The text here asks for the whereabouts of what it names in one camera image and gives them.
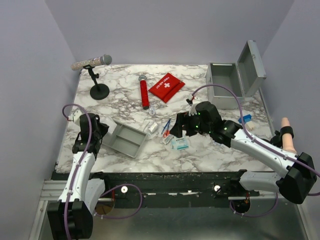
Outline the gauze bandage roll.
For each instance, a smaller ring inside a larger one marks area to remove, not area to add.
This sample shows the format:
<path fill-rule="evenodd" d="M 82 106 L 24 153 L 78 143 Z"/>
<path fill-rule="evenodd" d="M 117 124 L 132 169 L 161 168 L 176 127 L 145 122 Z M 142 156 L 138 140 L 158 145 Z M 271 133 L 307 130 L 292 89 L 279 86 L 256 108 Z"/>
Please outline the gauze bandage roll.
<path fill-rule="evenodd" d="M 158 127 L 159 127 L 159 125 L 156 122 L 153 122 L 147 127 L 146 132 L 151 135 L 156 132 Z"/>

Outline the grey plastic divided tray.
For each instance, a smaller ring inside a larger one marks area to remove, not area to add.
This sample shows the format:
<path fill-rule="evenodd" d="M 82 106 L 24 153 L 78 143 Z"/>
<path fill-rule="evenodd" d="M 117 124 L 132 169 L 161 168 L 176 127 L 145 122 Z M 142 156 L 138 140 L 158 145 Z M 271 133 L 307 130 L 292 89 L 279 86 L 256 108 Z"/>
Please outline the grey plastic divided tray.
<path fill-rule="evenodd" d="M 131 158 L 136 158 L 147 138 L 144 131 L 115 121 L 116 127 L 112 134 L 109 132 L 103 137 L 102 145 L 118 151 Z"/>

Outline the red first aid pouch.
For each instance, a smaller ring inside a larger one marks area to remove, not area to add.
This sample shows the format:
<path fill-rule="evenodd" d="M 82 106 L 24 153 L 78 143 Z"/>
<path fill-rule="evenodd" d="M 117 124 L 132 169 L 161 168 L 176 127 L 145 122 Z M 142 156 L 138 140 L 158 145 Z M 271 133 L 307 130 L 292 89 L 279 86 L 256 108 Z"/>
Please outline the red first aid pouch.
<path fill-rule="evenodd" d="M 167 103 L 184 85 L 185 83 L 183 81 L 171 73 L 167 73 L 149 89 L 149 92 L 164 103 Z"/>

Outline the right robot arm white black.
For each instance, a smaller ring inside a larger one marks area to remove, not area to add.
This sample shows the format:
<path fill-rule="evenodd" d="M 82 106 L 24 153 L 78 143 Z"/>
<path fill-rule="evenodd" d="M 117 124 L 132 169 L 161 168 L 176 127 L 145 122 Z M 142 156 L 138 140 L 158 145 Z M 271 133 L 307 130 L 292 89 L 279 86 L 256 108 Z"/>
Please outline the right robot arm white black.
<path fill-rule="evenodd" d="M 271 172 L 245 171 L 230 183 L 230 191 L 236 196 L 247 191 L 266 191 L 302 204 L 317 181 L 310 155 L 289 152 L 256 137 L 232 120 L 223 120 L 216 106 L 208 101 L 193 104 L 190 111 L 178 113 L 169 132 L 177 138 L 209 135 L 216 143 L 250 155 L 272 169 Z"/>

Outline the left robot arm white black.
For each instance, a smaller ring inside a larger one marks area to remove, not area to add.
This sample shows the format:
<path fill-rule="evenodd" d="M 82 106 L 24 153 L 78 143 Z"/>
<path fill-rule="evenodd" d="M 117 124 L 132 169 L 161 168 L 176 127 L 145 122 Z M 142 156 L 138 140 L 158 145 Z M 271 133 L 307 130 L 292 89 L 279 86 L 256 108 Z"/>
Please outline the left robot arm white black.
<path fill-rule="evenodd" d="M 89 239 L 99 197 L 110 194 L 111 185 L 100 178 L 90 179 L 102 139 L 109 126 L 98 115 L 82 114 L 80 132 L 72 147 L 73 160 L 66 185 L 56 202 L 48 205 L 47 216 L 55 240 Z"/>

